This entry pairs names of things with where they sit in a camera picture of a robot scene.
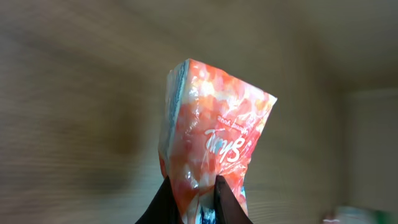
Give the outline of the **small red sauce sachet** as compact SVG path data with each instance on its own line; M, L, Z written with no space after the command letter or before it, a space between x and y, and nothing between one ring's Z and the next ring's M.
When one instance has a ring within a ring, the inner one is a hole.
M170 179L184 223L215 223L216 176L241 208L244 177L276 97L193 59L167 76L159 138L161 172Z

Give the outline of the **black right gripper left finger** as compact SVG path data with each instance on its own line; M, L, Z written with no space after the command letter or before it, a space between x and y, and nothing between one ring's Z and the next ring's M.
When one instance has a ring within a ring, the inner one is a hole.
M136 224L183 224L169 177L166 177Z

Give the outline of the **green lid jar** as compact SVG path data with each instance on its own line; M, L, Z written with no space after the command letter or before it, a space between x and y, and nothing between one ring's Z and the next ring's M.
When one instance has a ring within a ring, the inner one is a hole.
M339 206L326 213L321 224L397 224L397 217L387 211Z

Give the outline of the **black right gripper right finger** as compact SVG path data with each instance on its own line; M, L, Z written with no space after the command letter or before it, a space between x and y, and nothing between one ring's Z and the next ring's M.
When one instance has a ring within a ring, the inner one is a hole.
M221 175L215 180L214 208L217 224L252 224Z

